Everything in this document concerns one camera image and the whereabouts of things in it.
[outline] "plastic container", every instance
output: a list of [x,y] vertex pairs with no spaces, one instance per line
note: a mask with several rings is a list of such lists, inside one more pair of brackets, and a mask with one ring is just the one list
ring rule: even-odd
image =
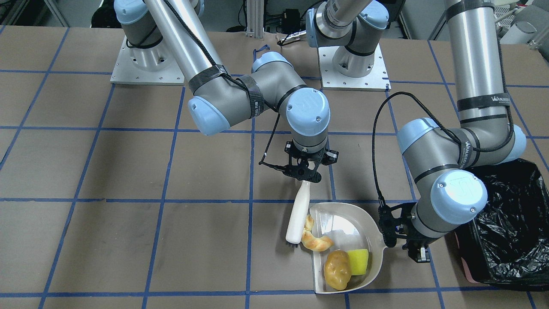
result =
[[[357,290],[370,284],[379,274],[383,250],[387,248],[376,221],[364,209],[345,203],[319,203],[309,208],[315,219],[314,236],[328,235],[334,245],[324,252],[313,252],[315,293],[335,294]],[[347,288],[337,291],[324,281],[324,263],[334,250],[368,249],[369,258],[365,275],[352,276]]]

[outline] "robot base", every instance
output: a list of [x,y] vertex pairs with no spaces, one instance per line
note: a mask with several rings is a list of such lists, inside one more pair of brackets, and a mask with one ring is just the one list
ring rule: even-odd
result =
[[144,70],[133,63],[133,55],[130,48],[126,46],[126,37],[122,41],[116,64],[110,82],[113,84],[126,85],[176,85],[183,86],[184,76],[181,69],[175,62],[174,57],[165,47],[165,42],[160,42],[157,46],[150,49],[158,49],[162,54],[162,63],[155,65],[153,70]]
[[389,75],[385,68],[385,61],[381,54],[379,45],[376,47],[376,62],[372,71],[362,78],[351,78],[338,72],[333,64],[332,58],[339,46],[319,47],[318,59],[320,73],[322,76],[322,88],[330,90],[360,90],[360,91],[385,91],[391,89]]

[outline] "gray floor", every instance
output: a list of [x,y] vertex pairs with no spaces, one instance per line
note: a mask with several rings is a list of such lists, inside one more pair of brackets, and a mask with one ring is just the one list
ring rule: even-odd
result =
[[[121,30],[0,30],[2,309],[549,308],[546,293],[467,282],[452,235],[432,244],[429,264],[386,250],[372,284],[315,295],[310,253],[284,245],[295,182],[257,165],[275,115],[203,136],[184,106],[186,89],[110,84],[123,37]],[[249,73],[253,49],[269,44],[309,86],[321,87],[316,50],[304,43],[281,49],[271,35],[210,37],[232,74]],[[449,44],[382,40],[381,48],[391,92],[411,91],[457,125]],[[526,46],[504,46],[503,57],[513,116],[528,138],[523,158],[549,179],[549,68]],[[341,155],[321,169],[312,202],[350,202],[376,217],[371,131],[386,93],[325,94],[330,146]],[[379,179],[392,205],[419,198],[395,136],[419,117],[396,98],[380,119]],[[279,130],[272,163],[284,162],[290,138],[286,125]]]

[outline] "croissant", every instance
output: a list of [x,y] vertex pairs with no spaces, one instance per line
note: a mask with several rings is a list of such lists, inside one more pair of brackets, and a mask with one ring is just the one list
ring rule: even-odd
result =
[[310,214],[307,215],[307,218],[305,220],[305,226],[303,227],[303,234],[301,235],[301,242],[305,246],[305,248],[322,252],[326,249],[333,246],[334,242],[330,239],[330,237],[324,235],[320,238],[316,238],[311,234],[312,226],[315,224],[315,220],[311,217]]

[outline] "yellow sponge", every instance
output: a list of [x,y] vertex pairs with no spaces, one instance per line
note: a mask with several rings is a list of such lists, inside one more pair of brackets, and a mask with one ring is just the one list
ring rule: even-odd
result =
[[366,274],[366,266],[368,265],[368,250],[357,249],[347,251],[351,263],[351,275]]

